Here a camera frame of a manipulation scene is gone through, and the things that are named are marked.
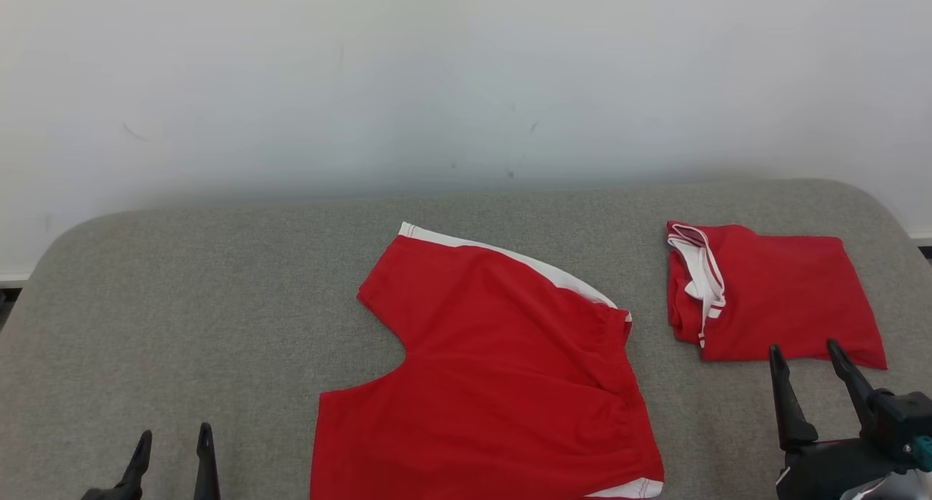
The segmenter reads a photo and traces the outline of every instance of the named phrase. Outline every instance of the red shirt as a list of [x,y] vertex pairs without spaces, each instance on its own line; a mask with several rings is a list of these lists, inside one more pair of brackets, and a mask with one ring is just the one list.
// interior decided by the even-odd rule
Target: red shirt
[[320,396],[312,499],[659,494],[625,356],[629,313],[532,258],[408,224],[402,234],[359,300],[406,359]]
[[842,241],[762,236],[740,225],[667,223],[670,324],[703,360],[829,359],[836,338],[852,361],[886,369],[871,304]]

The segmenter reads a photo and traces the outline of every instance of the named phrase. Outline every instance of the gray table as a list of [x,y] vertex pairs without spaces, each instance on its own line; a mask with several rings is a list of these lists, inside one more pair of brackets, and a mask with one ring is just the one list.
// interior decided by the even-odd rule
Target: gray table
[[[189,497],[201,421],[224,499],[307,497],[317,395],[403,350],[356,300],[401,221],[576,275],[633,312],[627,344],[666,465],[663,498],[771,498],[767,365],[700,362],[666,323],[667,219],[840,236],[879,322],[877,386],[932,393],[932,268],[888,211],[822,180],[136,212],[44,255],[0,332],[0,498],[79,498],[154,432],[146,498]],[[830,364],[792,363],[824,438],[858,431]]]

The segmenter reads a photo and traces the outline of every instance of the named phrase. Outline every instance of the white wall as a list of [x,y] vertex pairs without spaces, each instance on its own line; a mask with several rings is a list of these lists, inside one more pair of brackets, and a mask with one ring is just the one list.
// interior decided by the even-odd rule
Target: white wall
[[718,175],[932,231],[932,0],[0,0],[0,277],[166,202]]

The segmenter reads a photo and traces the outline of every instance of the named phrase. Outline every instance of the folded red t-shirt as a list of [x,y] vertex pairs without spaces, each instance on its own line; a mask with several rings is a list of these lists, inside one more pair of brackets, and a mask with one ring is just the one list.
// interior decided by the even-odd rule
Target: folded red t-shirt
[[702,358],[829,359],[836,338],[852,361],[886,369],[871,305],[842,241],[832,236],[760,236],[740,225],[666,224],[670,325]]

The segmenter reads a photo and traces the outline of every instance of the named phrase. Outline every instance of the white sleeve trim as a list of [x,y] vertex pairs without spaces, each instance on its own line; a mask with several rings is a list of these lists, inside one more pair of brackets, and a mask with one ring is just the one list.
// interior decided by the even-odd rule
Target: white sleeve trim
[[662,481],[638,479],[598,493],[586,494],[586,498],[653,498],[662,490]]
[[683,292],[695,300],[702,301],[702,328],[699,331],[699,347],[706,347],[706,318],[718,318],[725,308],[725,280],[719,264],[708,244],[705,232],[688,225],[673,224],[666,242],[679,251],[692,281]]
[[[516,252],[509,251],[508,249],[493,247],[493,245],[482,244],[482,242],[463,240],[453,236],[439,234],[439,232],[428,231],[428,229],[419,228],[416,225],[412,225],[408,222],[402,223],[402,228],[399,229],[398,234],[401,236],[407,236],[408,238],[422,240],[424,242],[434,242],[434,244],[447,245],[447,247],[461,247],[462,245],[470,245],[471,247],[482,247],[497,251],[509,258],[520,261],[522,264],[529,266],[534,271],[538,271],[540,275],[550,280],[554,285],[556,285],[556,287],[569,289],[576,294],[581,295],[583,298],[586,298],[586,300],[596,303],[603,303],[608,305],[608,307],[618,309],[618,306],[615,305],[615,302],[609,300],[609,297],[606,295],[596,291],[592,285],[586,284],[586,282],[583,282],[579,278],[573,277],[573,275],[569,274],[569,272],[563,271],[562,269],[557,269],[556,267],[553,267],[553,265],[539,261],[539,259],[526,257],[525,255],[520,255]],[[628,313],[625,320],[629,322],[631,321],[630,312]]]

